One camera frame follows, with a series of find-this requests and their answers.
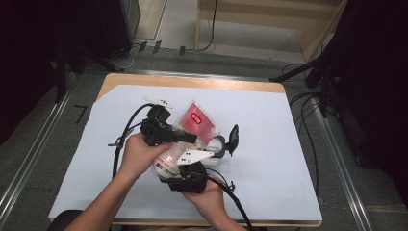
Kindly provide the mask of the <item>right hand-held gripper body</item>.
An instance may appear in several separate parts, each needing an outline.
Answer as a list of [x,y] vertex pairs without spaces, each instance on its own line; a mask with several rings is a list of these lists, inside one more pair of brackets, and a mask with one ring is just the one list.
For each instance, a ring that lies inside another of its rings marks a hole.
[[160,177],[160,181],[168,184],[172,191],[201,193],[206,188],[208,178],[202,161],[214,155],[213,151],[187,149],[176,162],[179,168],[178,177]]

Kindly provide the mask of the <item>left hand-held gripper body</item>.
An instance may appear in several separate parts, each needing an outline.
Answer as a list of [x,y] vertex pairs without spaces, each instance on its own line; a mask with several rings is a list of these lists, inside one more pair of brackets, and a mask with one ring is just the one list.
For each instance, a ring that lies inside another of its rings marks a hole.
[[171,108],[171,105],[162,99],[147,95],[144,95],[142,99],[149,102],[151,107],[140,126],[145,142],[150,146],[160,142],[178,142],[178,134],[173,126],[166,123],[170,117],[167,108]]

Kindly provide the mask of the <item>clear plastic container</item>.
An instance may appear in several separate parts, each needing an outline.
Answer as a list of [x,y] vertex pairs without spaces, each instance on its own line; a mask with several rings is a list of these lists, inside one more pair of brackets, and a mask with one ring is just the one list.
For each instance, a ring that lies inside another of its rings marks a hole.
[[[212,147],[212,140],[210,140],[208,145],[205,147],[205,150],[214,152],[213,147]],[[204,166],[218,166],[221,163],[222,158],[215,158],[213,156],[213,157],[203,160],[202,163]]]

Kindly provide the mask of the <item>red refill pouch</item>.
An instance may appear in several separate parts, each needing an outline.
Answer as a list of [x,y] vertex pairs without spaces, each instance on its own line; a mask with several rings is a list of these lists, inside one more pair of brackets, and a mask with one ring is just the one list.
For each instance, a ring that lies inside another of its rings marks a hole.
[[188,133],[197,135],[204,146],[220,134],[214,120],[196,101],[189,104],[176,120],[175,125]]

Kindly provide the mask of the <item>white printed plastic bag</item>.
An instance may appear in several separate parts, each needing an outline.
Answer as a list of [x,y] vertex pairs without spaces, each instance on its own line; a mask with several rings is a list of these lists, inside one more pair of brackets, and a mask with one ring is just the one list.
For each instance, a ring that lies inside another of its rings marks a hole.
[[155,159],[153,167],[160,178],[168,179],[179,174],[179,167],[198,163],[214,155],[214,151],[198,150],[191,143],[177,142]]

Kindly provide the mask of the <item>person's right hand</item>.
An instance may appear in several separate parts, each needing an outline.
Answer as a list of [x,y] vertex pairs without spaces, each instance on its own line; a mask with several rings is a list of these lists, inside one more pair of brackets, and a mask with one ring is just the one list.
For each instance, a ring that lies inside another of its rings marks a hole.
[[183,196],[195,206],[198,213],[207,221],[227,217],[222,189],[212,181],[207,181],[207,185],[201,193],[183,192]]

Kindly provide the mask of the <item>person's left hand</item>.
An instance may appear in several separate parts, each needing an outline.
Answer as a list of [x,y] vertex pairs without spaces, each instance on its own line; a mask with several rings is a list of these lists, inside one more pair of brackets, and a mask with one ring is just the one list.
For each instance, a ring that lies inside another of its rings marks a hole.
[[135,182],[150,168],[159,155],[168,151],[172,146],[172,143],[149,146],[144,141],[142,133],[131,135],[126,141],[117,176],[127,182]]

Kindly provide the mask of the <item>white paper sheet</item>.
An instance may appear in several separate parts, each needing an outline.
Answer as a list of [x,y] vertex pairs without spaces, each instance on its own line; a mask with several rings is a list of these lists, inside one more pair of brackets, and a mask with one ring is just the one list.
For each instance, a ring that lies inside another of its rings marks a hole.
[[128,120],[146,117],[144,95],[172,104],[171,121],[196,101],[227,135],[239,125],[239,145],[216,167],[236,189],[225,206],[234,219],[253,224],[295,221],[318,226],[319,204],[283,92],[205,90],[119,85],[92,106],[88,123],[49,216],[85,209],[110,182],[114,141]]

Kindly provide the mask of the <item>black metal stand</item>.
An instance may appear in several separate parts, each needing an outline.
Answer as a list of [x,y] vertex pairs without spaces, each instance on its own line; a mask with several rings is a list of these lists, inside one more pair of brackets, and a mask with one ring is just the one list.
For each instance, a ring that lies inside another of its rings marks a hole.
[[278,77],[269,78],[272,83],[282,83],[297,74],[300,74],[306,70],[310,70],[310,73],[305,79],[307,88],[314,88],[318,83],[321,83],[319,93],[319,110],[324,118],[327,118],[327,106],[329,100],[329,85],[332,79],[333,72],[333,55],[334,51],[329,48],[325,48],[322,53],[315,59],[306,64],[282,74]]

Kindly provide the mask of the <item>black cabinet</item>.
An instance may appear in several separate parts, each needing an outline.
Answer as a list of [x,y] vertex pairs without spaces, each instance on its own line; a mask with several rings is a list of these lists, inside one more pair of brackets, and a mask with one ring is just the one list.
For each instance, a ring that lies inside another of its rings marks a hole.
[[140,22],[139,0],[97,0],[102,20],[102,54],[114,58],[129,51]]

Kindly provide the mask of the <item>dark rounded object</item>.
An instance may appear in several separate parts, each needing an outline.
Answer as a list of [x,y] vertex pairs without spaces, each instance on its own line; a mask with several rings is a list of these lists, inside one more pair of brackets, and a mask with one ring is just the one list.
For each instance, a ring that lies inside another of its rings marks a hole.
[[64,231],[82,214],[82,210],[65,210],[51,221],[47,231]]

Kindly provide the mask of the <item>dark curtain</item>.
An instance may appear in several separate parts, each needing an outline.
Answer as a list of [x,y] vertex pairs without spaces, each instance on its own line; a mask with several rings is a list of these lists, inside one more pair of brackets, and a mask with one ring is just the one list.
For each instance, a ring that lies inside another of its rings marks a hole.
[[53,87],[66,93],[65,68],[87,53],[73,21],[86,0],[0,0],[0,145]]
[[348,0],[329,46],[357,160],[389,175],[408,208],[408,0]]

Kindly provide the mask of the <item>metal floor rail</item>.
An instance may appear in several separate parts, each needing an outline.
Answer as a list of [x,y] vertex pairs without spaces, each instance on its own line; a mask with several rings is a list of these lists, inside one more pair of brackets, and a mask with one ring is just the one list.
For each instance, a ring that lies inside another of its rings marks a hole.
[[0,230],[21,196],[80,78],[80,74],[73,72],[65,78],[67,90],[59,102],[54,99],[57,91],[51,89],[17,126],[15,134],[0,146]]
[[335,169],[344,190],[344,194],[359,231],[373,231],[365,206],[352,181],[344,162],[342,151],[337,144],[328,120],[321,113],[316,113],[320,128],[326,139]]

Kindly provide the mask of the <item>wooden frame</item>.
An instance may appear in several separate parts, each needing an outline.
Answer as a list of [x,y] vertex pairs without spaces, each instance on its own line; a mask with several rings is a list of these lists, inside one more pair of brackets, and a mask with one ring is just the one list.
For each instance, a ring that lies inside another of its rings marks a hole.
[[295,30],[306,62],[318,53],[328,35],[337,28],[348,0],[197,0],[195,48],[200,20],[212,19],[205,11],[216,11],[216,20]]

